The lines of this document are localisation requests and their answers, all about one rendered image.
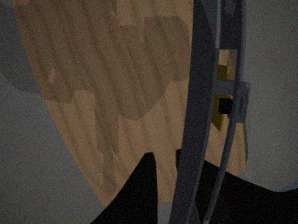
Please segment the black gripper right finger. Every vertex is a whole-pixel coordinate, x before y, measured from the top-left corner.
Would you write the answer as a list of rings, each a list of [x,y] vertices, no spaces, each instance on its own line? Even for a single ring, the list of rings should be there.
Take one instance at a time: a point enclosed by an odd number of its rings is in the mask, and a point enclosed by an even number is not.
[[[217,172],[217,165],[204,160],[194,198],[201,224],[209,208]],[[209,224],[298,224],[298,188],[274,192],[225,172]]]

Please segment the brown wooden board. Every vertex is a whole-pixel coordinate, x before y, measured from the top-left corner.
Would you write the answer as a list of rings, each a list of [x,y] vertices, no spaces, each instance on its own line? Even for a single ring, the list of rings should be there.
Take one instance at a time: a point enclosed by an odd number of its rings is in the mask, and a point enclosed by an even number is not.
[[[108,206],[145,153],[158,205],[173,201],[192,57],[194,0],[12,0],[57,131]]]

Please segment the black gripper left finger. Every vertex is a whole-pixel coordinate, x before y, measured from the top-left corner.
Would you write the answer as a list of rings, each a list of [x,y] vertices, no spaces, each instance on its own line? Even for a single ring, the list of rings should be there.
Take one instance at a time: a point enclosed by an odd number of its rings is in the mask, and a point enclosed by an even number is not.
[[[157,224],[156,161],[145,153],[117,196],[90,224]]]

